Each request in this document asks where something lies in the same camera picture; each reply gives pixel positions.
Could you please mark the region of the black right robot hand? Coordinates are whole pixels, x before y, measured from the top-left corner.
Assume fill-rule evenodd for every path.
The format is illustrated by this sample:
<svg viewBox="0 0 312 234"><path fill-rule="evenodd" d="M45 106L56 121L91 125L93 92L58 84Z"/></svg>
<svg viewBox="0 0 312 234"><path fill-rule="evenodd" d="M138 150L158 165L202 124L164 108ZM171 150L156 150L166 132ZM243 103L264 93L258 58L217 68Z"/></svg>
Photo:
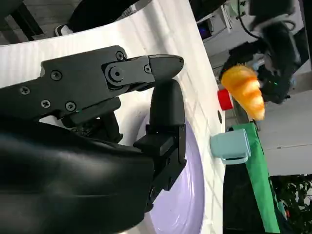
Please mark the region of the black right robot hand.
<svg viewBox="0 0 312 234"><path fill-rule="evenodd" d="M0 231L114 234L140 223L186 166L184 59L120 46L43 61L0 90ZM146 134L120 144L119 96L152 89Z"/></svg>

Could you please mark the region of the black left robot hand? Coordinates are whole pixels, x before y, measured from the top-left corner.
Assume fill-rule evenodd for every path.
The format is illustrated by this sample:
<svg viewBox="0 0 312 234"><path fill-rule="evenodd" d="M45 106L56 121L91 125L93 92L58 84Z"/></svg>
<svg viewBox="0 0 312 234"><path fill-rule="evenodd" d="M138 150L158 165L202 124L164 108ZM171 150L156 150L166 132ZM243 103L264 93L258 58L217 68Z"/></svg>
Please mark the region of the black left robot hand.
<svg viewBox="0 0 312 234"><path fill-rule="evenodd" d="M262 42L245 42L231 50L219 74L219 80L226 70L235 65L245 65L257 73L260 91L265 102L281 104L289 98L291 78L300 63L296 50L277 56Z"/></svg>

